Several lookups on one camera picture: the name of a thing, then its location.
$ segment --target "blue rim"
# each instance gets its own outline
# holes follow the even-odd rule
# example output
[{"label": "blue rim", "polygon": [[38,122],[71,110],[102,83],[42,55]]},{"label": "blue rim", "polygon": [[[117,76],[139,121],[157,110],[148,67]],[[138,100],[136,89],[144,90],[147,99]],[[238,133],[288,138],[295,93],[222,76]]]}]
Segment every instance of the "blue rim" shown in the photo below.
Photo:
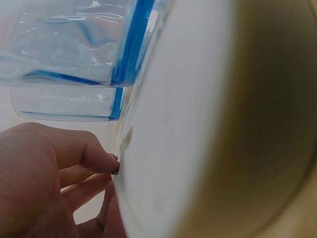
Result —
[{"label": "blue rim", "polygon": [[113,70],[111,85],[131,86],[134,84],[139,68],[137,68],[144,34],[155,0],[138,0],[131,21],[123,56]]}]

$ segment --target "skin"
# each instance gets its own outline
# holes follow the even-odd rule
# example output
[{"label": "skin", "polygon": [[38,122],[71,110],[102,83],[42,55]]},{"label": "skin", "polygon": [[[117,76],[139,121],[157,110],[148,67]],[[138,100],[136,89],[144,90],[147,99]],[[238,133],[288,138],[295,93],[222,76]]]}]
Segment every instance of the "skin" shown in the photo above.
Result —
[{"label": "skin", "polygon": [[[1,132],[0,237],[125,238],[110,177],[118,169],[90,132],[37,123]],[[76,225],[73,213],[105,189],[99,215]]]}]

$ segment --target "fingernail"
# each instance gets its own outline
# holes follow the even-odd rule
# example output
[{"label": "fingernail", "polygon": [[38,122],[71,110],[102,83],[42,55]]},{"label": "fingernail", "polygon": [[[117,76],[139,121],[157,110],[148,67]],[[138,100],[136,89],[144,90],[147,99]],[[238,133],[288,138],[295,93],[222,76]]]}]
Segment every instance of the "fingernail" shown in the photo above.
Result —
[{"label": "fingernail", "polygon": [[115,160],[118,160],[118,157],[114,154],[108,153],[108,155],[110,155],[111,157],[113,157]]}]

